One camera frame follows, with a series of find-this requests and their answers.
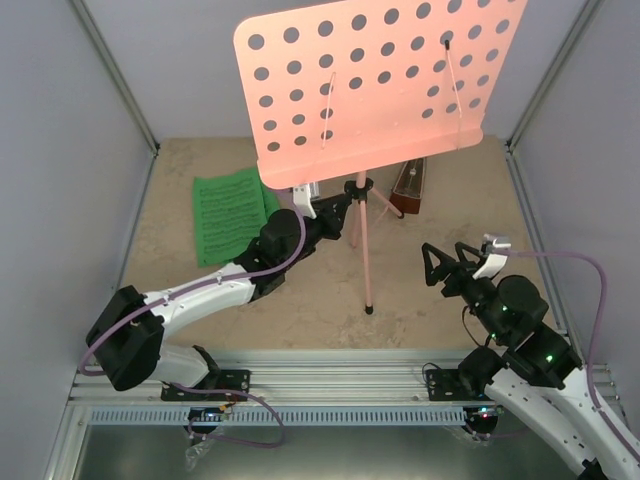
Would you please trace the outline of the brown wooden metronome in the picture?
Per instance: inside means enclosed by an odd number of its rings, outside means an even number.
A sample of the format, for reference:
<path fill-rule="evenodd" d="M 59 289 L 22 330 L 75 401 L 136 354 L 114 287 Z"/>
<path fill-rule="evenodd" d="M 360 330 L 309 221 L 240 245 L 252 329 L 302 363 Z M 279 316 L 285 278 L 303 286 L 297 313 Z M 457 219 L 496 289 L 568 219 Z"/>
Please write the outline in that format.
<path fill-rule="evenodd" d="M 426 157 L 403 163 L 389 198 L 402 215 L 417 215 L 420 212 L 426 170 Z"/>

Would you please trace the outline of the green sheet music page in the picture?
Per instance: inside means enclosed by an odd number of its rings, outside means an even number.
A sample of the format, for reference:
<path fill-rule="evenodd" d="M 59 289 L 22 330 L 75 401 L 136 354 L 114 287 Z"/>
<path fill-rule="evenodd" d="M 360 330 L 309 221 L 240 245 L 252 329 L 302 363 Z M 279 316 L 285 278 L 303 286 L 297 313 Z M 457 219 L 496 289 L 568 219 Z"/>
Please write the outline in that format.
<path fill-rule="evenodd" d="M 240 255 L 266 223 L 262 184 L 255 168 L 195 178 L 192 205 L 201 268 L 224 264 Z"/>
<path fill-rule="evenodd" d="M 278 195 L 265 185 L 261 186 L 261 194 L 264 204 L 265 218 L 266 220 L 269 220 L 271 215 L 281 208 L 280 201 Z"/>

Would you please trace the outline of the pink tripod music stand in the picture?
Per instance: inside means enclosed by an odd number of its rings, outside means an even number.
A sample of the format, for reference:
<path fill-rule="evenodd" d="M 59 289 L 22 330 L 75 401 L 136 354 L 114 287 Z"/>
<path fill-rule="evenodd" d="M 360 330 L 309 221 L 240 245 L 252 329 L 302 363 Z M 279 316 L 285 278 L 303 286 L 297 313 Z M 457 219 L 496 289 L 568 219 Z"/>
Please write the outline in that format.
<path fill-rule="evenodd" d="M 522 1 L 339 1 L 242 21 L 262 181 L 281 190 L 465 149 L 484 136 Z"/>

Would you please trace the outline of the clear plastic metronome cover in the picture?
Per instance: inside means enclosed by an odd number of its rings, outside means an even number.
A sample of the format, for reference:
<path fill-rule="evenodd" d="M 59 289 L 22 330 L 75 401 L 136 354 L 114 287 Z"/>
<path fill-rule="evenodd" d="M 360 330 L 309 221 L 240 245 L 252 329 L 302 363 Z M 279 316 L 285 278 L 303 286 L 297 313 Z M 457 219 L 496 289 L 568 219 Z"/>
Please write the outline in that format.
<path fill-rule="evenodd" d="M 405 163 L 399 180 L 401 194 L 411 198 L 422 197 L 424 162 L 424 158 L 417 158 Z"/>

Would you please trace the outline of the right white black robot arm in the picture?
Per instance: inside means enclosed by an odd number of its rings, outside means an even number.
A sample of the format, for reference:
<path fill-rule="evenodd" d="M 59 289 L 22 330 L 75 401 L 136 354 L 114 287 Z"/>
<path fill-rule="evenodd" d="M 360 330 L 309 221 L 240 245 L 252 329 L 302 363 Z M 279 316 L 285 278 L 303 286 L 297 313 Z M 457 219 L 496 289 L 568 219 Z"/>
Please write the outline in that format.
<path fill-rule="evenodd" d="M 582 361 L 545 323 L 549 305 L 528 278 L 499 275 L 515 254 L 509 240 L 487 235 L 480 248 L 458 242 L 454 256 L 429 243 L 421 250 L 426 284 L 441 284 L 445 298 L 461 298 L 462 313 L 487 332 L 456 368 L 423 365 L 430 400 L 491 400 L 578 478 L 638 478 L 639 440 L 597 391 L 592 361 Z"/>

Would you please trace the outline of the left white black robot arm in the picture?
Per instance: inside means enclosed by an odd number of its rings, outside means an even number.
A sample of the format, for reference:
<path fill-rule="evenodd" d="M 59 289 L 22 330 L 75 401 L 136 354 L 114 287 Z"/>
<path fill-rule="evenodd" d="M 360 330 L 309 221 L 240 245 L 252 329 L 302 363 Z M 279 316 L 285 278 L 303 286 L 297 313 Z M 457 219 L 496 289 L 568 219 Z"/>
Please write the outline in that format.
<path fill-rule="evenodd" d="M 218 390 L 220 367 L 203 347 L 177 347 L 169 338 L 209 315 L 273 293 L 320 241 L 340 238 L 351 204 L 351 196 L 341 193 L 312 201 L 312 213 L 305 215 L 295 202 L 276 210 L 247 248 L 212 274 L 156 292 L 120 288 L 86 336 L 88 357 L 117 391 L 156 380 L 210 398 Z"/>

